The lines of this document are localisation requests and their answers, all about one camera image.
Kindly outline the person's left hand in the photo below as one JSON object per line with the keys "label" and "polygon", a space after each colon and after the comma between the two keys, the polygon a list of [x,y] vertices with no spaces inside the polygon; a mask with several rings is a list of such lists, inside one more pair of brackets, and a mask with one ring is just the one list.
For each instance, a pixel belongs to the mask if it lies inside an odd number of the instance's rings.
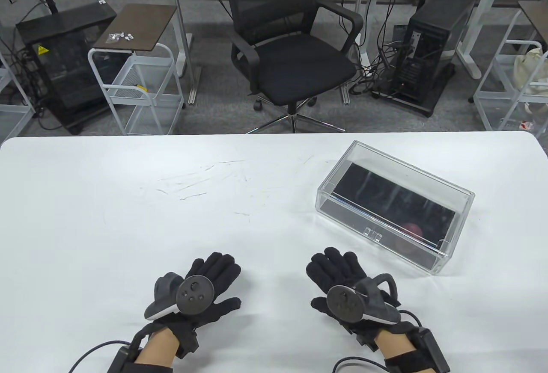
{"label": "person's left hand", "polygon": [[[214,288],[214,299],[217,299],[219,295],[227,291],[240,273],[241,267],[235,263],[233,256],[214,252],[207,260],[201,258],[194,260],[187,276],[202,275],[209,279]],[[176,357],[182,359],[188,353],[195,352],[198,348],[197,328],[217,322],[221,317],[240,308],[241,299],[239,297],[231,297],[220,303],[211,303],[206,310],[195,316],[170,313],[158,321],[176,336],[179,342]]]}

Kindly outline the person's right hand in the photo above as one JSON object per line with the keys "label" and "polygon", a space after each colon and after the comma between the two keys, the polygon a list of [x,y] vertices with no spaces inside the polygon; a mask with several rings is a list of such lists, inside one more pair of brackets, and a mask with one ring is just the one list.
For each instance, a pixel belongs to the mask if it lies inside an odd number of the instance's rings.
{"label": "person's right hand", "polygon": [[[334,247],[327,247],[324,252],[319,252],[311,257],[311,261],[307,265],[307,275],[324,294],[327,294],[329,289],[334,286],[352,287],[366,278],[366,273],[359,264],[354,252],[341,254]],[[327,297],[325,296],[313,298],[310,305],[313,309],[331,317],[348,333],[355,334],[360,344],[366,345],[373,352],[379,348],[375,340],[382,331],[396,335],[408,335],[418,328],[407,321],[399,321],[396,324],[379,322],[378,317],[374,317],[372,320],[360,320],[355,323],[345,322],[329,310]]]}

